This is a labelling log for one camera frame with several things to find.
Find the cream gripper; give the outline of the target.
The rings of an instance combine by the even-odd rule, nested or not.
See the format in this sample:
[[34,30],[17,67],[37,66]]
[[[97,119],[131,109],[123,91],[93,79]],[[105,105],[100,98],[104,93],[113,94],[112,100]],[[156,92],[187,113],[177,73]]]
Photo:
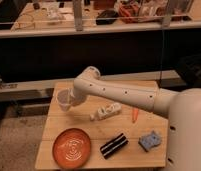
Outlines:
[[84,103],[87,99],[87,95],[76,88],[70,89],[70,103],[72,106],[78,106]]

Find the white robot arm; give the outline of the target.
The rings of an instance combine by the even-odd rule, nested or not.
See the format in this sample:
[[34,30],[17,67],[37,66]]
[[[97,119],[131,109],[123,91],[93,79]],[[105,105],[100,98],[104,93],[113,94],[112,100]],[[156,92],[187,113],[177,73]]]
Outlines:
[[201,171],[201,88],[181,92],[100,79],[89,66],[73,81],[72,105],[94,95],[168,116],[166,165],[159,171]]

